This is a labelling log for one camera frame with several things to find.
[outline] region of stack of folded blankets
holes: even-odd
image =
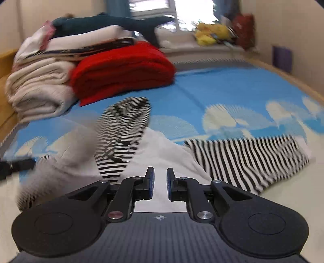
[[[83,106],[130,90],[170,85],[174,74],[173,64],[160,50],[139,41],[84,59],[70,84]]]
[[[174,67],[158,50],[154,33],[170,20],[103,13],[47,21],[21,45],[6,82],[7,99],[20,122],[59,116],[78,99],[85,105],[126,90],[170,84]],[[136,44],[131,31],[150,43]]]

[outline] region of black and white striped fabric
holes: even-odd
[[[97,122],[95,160],[103,178],[118,181],[137,150],[150,111],[147,98],[128,97],[109,106],[101,115]]]
[[[254,194],[290,178],[309,163],[296,140],[289,135],[186,140],[185,145],[213,180],[222,180]]]

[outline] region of folded red blanket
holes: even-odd
[[[71,76],[80,105],[118,93],[169,85],[175,68],[164,54],[143,41],[82,60]]]

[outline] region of bed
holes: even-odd
[[[284,133],[301,136],[311,149],[311,164],[292,179],[270,187],[262,196],[305,217],[310,233],[302,255],[310,262],[321,262],[324,258],[324,225],[321,224],[324,109],[320,103],[296,88],[296,84],[241,58],[183,61],[174,56],[170,60],[178,71],[173,85],[130,92],[81,108],[75,105],[64,116],[32,122],[18,131],[5,157],[42,157],[64,151],[75,127],[72,120],[81,115],[97,118],[106,107],[129,96],[147,97],[152,106],[149,127],[177,144],[190,138],[218,140]],[[8,228],[19,213],[14,208],[14,195],[25,177],[26,172],[21,172],[1,186],[0,205],[2,209],[11,206],[11,212],[5,216]],[[11,238],[10,231],[3,231]],[[13,240],[3,246],[2,243],[0,250],[2,247],[6,252],[13,251],[11,257],[14,256]]]

